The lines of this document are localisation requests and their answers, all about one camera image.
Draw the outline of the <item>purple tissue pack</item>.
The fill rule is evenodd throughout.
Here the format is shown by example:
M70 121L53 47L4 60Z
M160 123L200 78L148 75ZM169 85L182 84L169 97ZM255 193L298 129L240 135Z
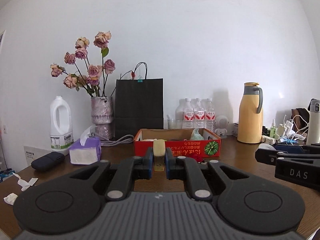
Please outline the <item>purple tissue pack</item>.
M80 139L69 148L71 164L90 165L100 160L100 138L92 135L95 128L96 126L93 125L86 129L80 135Z

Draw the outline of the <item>large frosted plastic bottle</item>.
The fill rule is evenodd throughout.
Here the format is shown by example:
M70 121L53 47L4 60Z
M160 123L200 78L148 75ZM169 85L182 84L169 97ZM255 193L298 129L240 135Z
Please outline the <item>large frosted plastic bottle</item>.
M185 109L185 99L179 100L179 105L175 111L175 120L176 120L176 128L183 128L183 120L184 120L184 109Z

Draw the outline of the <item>crumpled white paper scrap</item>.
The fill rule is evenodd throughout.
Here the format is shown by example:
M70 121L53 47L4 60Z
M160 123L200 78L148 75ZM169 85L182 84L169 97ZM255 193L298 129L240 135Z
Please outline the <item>crumpled white paper scrap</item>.
M6 197L4 197L3 200L5 203L13 206L17 197L18 197L17 194L11 193L11 194L7 195Z

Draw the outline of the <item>torn white paper strip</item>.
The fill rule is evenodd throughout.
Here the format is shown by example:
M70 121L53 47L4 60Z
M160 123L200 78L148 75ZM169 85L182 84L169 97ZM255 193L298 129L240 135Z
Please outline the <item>torn white paper strip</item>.
M31 178L29 181L25 181L16 173L13 173L13 175L18 179L17 183L21 187L21 191L26 191L38 181L38 178Z

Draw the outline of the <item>black paper bag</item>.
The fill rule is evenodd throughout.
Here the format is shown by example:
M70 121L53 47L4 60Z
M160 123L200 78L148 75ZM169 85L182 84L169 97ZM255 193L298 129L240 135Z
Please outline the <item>black paper bag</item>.
M125 135L136 135L140 129L162 129L163 113L163 79L136 77L136 71L143 65L140 62L131 71L131 79L120 78L116 81L114 135L117 139Z

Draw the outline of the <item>white plastic jug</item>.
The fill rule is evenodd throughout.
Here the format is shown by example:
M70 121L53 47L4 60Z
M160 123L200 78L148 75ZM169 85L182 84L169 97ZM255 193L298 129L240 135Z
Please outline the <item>white plastic jug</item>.
M50 104L50 142L52 151L69 154L73 144L71 109L62 96L56 96Z

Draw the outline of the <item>dried rose bouquet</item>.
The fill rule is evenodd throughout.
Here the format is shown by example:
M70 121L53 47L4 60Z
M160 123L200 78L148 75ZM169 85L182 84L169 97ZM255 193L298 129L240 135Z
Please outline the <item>dried rose bouquet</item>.
M100 50L101 64L94 65L88 58L89 39L79 37L75 42L75 52L66 52L63 58L65 64L75 67L75 72L68 72L65 67L53 63L50 65L51 77L64 75L63 84L67 88L77 91L83 88L92 98L105 96L108 76L116 70L114 61L107 58L111 38L110 31L100 31L95 35L93 46Z

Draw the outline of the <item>green spray bottle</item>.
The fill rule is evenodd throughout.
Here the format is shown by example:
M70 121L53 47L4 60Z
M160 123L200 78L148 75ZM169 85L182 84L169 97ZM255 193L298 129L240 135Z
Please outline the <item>green spray bottle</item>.
M274 138L275 137L275 135L276 135L276 120L275 119L273 119L272 120L272 124L271 124L271 127L270 127L270 137L271 138Z

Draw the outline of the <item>white card on table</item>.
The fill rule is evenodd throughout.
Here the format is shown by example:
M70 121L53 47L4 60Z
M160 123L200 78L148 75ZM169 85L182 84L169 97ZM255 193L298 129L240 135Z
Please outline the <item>white card on table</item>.
M40 157L47 155L50 152L51 150L45 150L31 146L24 146L24 153L28 166L30 166L34 160L39 159Z

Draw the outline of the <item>crumpled greenish plastic bag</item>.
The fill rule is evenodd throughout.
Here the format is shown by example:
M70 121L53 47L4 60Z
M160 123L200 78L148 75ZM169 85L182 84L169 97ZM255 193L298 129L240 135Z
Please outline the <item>crumpled greenish plastic bag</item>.
M204 140L204 137L200 134L198 128L193 129L193 131L191 133L190 140L192 140L192 141Z

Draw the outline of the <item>white astronaut figurine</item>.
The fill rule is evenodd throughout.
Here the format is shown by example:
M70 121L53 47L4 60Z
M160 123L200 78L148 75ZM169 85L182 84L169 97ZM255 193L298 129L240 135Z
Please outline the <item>white astronaut figurine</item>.
M215 120L215 130L214 133L217 134L220 138L227 138L227 127L229 125L229 120L226 116L220 115Z

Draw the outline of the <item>yellow thermos jug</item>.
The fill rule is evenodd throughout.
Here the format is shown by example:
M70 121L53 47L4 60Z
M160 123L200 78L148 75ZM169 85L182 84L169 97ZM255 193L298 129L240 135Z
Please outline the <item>yellow thermos jug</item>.
M237 140L246 144L258 144L263 129L263 90L259 83L244 83L244 94L239 107Z

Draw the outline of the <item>middle water bottle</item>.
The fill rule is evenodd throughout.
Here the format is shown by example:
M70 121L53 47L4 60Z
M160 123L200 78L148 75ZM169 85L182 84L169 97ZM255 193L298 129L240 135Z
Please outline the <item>middle water bottle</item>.
M195 115L195 128L204 128L206 110L204 109L200 98L196 99L194 115Z

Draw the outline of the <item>right water bottle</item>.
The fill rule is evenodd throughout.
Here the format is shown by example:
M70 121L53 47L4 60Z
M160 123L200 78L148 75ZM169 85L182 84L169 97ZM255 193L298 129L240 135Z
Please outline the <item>right water bottle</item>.
M206 103L206 115L205 115L205 128L214 131L215 125L215 109L212 99L207 99Z

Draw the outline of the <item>red cardboard box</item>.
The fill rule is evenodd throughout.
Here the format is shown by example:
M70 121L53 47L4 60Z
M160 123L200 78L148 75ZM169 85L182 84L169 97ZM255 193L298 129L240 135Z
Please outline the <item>red cardboard box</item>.
M153 141L163 139L175 157L185 156L198 162L219 157L222 139L215 133L201 128L202 140L192 140L193 129L140 129L134 138L135 155L143 156L153 146Z

